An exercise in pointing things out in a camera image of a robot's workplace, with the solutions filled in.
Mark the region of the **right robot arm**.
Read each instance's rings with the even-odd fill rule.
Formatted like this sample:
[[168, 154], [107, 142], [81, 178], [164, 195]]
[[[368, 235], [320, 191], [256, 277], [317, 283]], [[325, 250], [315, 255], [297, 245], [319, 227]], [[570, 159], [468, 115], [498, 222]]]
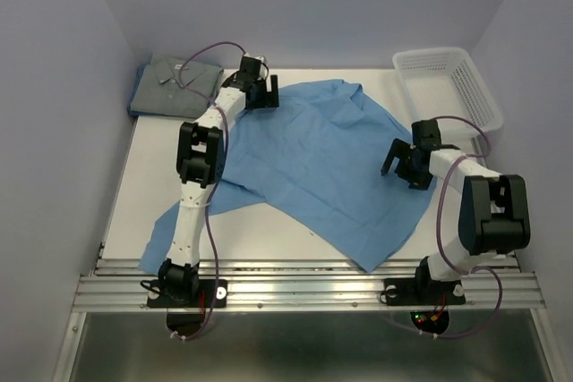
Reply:
[[381, 173], [394, 171], [413, 190], [425, 191], [440, 178], [440, 196], [448, 189], [461, 196], [458, 232], [437, 252], [423, 258], [411, 277], [385, 281], [381, 302], [389, 306], [462, 305], [463, 276], [497, 255], [524, 249], [531, 229], [526, 183], [518, 174], [500, 174], [441, 139], [436, 118], [412, 125], [412, 140], [393, 140]]

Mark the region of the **light blue long sleeve shirt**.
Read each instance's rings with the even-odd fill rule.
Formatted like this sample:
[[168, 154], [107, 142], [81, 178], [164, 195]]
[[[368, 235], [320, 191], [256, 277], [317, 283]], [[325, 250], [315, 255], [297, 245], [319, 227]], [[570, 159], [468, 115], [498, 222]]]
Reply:
[[277, 108], [235, 118], [210, 213], [266, 203], [372, 271], [408, 240], [432, 200], [432, 190], [381, 174], [392, 142], [410, 138], [357, 83], [286, 86]]

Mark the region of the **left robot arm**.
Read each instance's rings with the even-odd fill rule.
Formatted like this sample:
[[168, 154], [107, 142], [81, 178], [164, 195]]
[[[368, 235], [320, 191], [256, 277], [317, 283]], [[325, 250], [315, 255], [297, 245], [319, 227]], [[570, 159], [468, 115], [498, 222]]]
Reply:
[[181, 197], [175, 232], [158, 278], [151, 282], [149, 307], [198, 308], [217, 297], [218, 284], [200, 280], [200, 239], [212, 192], [224, 172], [228, 132], [244, 110], [278, 106], [278, 77], [269, 73], [266, 58], [245, 54], [205, 113], [181, 124], [175, 162]]

